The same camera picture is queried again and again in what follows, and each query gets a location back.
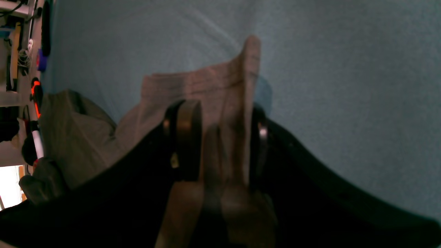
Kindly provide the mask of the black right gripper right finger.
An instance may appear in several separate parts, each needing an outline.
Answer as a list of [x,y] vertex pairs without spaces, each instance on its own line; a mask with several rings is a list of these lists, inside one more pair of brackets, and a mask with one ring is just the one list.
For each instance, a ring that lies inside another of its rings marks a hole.
[[269,196],[277,248],[436,248],[440,224],[350,184],[261,107],[252,113],[249,184]]

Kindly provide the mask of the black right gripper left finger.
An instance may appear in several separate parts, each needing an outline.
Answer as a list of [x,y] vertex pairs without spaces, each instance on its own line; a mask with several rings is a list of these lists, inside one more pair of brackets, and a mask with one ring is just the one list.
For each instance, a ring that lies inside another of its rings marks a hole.
[[17,248],[152,248],[175,182],[199,178],[202,107],[180,100],[110,169],[43,204],[1,211],[1,241]]

